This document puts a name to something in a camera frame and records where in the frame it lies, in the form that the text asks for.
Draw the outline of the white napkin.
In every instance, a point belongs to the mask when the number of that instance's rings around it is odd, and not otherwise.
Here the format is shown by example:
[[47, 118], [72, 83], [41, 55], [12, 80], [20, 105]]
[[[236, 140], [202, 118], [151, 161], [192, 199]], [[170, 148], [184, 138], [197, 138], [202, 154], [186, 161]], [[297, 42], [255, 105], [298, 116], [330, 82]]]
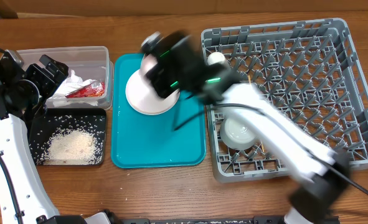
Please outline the white napkin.
[[65, 98], [72, 92], [77, 91], [96, 81], [94, 79], [83, 80], [82, 77], [75, 74], [75, 70], [69, 71], [69, 74], [70, 76], [62, 82], [56, 92], [50, 97], [51, 99]]

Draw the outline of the small pink bowl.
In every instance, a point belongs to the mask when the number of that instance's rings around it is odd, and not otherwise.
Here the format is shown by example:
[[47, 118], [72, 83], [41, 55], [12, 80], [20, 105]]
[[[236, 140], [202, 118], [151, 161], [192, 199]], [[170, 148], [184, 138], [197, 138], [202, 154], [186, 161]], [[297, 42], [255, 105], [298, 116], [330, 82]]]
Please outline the small pink bowl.
[[141, 61], [141, 65], [139, 68], [139, 74], [142, 77], [145, 77], [146, 74], [156, 65], [158, 64], [156, 57], [148, 54], [148, 55], [144, 55], [142, 61]]

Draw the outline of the pink plate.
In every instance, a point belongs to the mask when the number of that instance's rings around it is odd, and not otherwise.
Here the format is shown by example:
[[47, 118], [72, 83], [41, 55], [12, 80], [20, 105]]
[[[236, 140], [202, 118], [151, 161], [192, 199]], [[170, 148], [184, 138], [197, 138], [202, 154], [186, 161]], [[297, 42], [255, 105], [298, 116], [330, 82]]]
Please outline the pink plate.
[[127, 81], [125, 95], [129, 105], [137, 112], [158, 115], [170, 110], [177, 103], [180, 92], [176, 90], [167, 98], [160, 98], [137, 70]]

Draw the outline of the red snack wrapper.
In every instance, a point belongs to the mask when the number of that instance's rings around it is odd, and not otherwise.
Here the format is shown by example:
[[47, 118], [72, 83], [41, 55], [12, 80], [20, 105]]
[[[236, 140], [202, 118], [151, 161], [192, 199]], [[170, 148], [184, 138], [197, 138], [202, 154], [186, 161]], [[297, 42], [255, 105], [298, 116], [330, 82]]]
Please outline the red snack wrapper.
[[94, 81], [90, 84], [67, 94], [66, 98], [88, 98], [102, 96], [105, 93], [105, 83]]

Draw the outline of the small white cup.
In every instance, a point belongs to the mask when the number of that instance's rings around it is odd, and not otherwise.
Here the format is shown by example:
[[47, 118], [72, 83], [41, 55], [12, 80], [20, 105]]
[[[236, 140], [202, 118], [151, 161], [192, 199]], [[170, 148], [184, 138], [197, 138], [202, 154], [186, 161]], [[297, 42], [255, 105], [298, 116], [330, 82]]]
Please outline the small white cup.
[[226, 67], [230, 67], [225, 55], [221, 52], [213, 52], [211, 53], [208, 58], [207, 58], [207, 64], [208, 65], [213, 65], [213, 64], [221, 64], [224, 65]]

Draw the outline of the grey bowl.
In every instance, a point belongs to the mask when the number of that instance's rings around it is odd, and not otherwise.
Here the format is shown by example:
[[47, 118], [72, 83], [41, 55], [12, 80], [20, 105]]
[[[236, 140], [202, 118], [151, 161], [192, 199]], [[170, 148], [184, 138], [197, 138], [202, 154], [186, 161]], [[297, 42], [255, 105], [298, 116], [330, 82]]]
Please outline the grey bowl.
[[220, 125], [220, 138], [229, 148], [246, 150], [257, 141], [256, 135], [235, 119], [225, 118]]

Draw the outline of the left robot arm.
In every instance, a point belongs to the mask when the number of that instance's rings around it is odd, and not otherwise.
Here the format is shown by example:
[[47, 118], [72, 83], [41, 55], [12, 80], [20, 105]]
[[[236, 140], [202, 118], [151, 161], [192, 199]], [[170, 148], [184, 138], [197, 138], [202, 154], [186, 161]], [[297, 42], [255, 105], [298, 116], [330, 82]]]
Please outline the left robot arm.
[[109, 210], [88, 218], [61, 215], [47, 195], [29, 149], [27, 125], [68, 77], [47, 55], [26, 70], [13, 50], [0, 49], [0, 209], [3, 223], [114, 223]]

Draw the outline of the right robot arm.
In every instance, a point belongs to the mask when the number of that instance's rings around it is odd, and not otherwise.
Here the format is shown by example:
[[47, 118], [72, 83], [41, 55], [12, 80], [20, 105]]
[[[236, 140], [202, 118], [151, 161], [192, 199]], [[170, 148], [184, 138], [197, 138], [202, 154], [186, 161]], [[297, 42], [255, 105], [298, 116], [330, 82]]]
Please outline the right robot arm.
[[183, 30], [162, 37], [159, 32], [141, 44], [145, 57], [155, 60], [145, 76], [160, 98], [188, 91], [205, 105], [246, 126], [283, 161], [299, 183], [289, 201], [285, 223], [322, 223], [331, 205], [349, 185], [350, 165], [338, 153], [312, 138], [276, 109], [239, 72], [216, 62], [208, 64]]

